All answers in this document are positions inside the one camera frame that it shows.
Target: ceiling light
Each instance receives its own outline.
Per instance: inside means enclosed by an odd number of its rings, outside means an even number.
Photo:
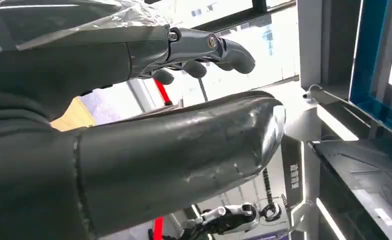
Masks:
[[[0,6],[0,9],[27,9],[27,8],[64,8],[64,7],[78,7],[76,4],[57,4],[57,5],[17,5],[17,6]]]
[[[291,225],[294,226],[294,213],[301,208],[306,202],[306,184],[305,184],[305,144],[300,142],[300,161],[302,168],[302,202],[300,202],[297,206],[295,206],[290,211],[291,216]]]
[[[339,122],[333,115],[325,110],[321,105],[317,105],[316,113],[318,117],[327,124],[344,141],[356,141],[359,138]]]
[[[353,51],[353,62],[352,62],[352,72],[350,75],[350,85],[349,85],[349,97],[352,92],[352,81],[353,81],[353,74],[355,70],[355,59],[356,59],[356,53],[358,51],[358,37],[359,37],[359,29],[361,27],[361,20],[362,20],[362,9],[364,8],[364,1],[361,0],[361,4],[359,5],[359,14],[358,14],[358,25],[356,27],[356,37],[355,37],[355,48]]]
[[[324,207],[324,204],[322,204],[322,202],[321,202],[321,200],[319,198],[316,199],[316,205],[318,206],[319,211],[322,213],[322,215],[324,216],[324,218],[327,221],[327,223],[330,225],[330,227],[333,230],[334,234],[336,234],[337,238],[339,240],[346,240],[346,238],[343,236],[343,233],[337,227],[336,222],[333,220],[333,218],[331,217],[330,213]]]

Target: glass window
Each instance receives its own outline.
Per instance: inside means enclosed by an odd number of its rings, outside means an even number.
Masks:
[[[126,82],[105,89],[95,89],[82,96],[81,101],[97,124],[108,124],[128,119],[142,113]]]
[[[203,84],[209,100],[259,88],[299,74],[297,8],[265,15],[217,35],[240,43],[255,58],[256,67],[248,75],[223,71],[214,64]]]
[[[177,104],[180,99],[184,106],[191,106],[205,102],[199,80],[184,71],[169,71],[174,77],[170,85],[165,86],[169,98],[173,104]]]
[[[192,28],[252,8],[250,0],[161,0],[152,4],[174,20],[174,25]]]

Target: red bar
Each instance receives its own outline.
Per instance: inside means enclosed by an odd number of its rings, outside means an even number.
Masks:
[[[155,227],[153,233],[153,240],[162,240],[162,231],[163,231],[163,217],[158,217],[155,219]]]
[[[168,94],[166,93],[166,90],[165,90],[165,87],[163,86],[163,84],[161,84],[161,83],[160,83],[159,81],[157,81],[156,79],[155,79],[155,83],[156,83],[157,89],[158,89],[159,92],[160,92],[160,95],[162,96],[163,103],[164,103],[165,105],[172,105],[172,102],[171,102],[171,100],[169,99],[169,96],[168,96]]]

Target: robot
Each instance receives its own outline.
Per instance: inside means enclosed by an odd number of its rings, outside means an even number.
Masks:
[[[179,238],[162,236],[164,240],[196,240],[202,234],[226,235],[238,232],[248,232],[259,225],[260,218],[273,222],[281,216],[281,208],[277,203],[267,205],[261,211],[251,203],[241,205],[219,206],[213,210],[205,210],[195,219],[183,223],[184,231]],[[153,231],[149,230],[149,240],[153,240]]]
[[[202,76],[206,61],[255,66],[241,45],[170,27],[137,0],[0,0],[0,239],[98,239],[256,177],[284,133],[284,107],[266,92],[50,126],[76,96],[134,78],[168,83],[164,68]]]

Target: bolt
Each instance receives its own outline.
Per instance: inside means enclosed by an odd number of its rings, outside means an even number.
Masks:
[[[178,34],[176,32],[170,31],[168,33],[168,39],[171,42],[173,42],[173,41],[175,42],[176,40],[178,40]]]
[[[209,46],[212,48],[216,48],[216,46],[218,45],[216,37],[214,37],[214,36],[209,36],[208,43],[209,43]]]

